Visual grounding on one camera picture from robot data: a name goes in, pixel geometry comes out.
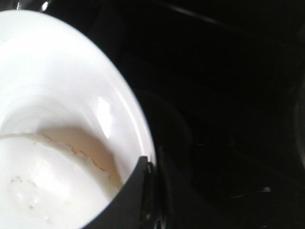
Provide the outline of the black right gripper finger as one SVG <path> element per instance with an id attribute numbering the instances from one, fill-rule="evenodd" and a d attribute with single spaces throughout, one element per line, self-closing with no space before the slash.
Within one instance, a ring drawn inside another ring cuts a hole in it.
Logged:
<path id="1" fill-rule="evenodd" d="M 102 213 L 85 226 L 86 229 L 138 229 L 140 227 L 147 166 L 147 157 L 139 157 L 136 167 L 122 189 Z"/>

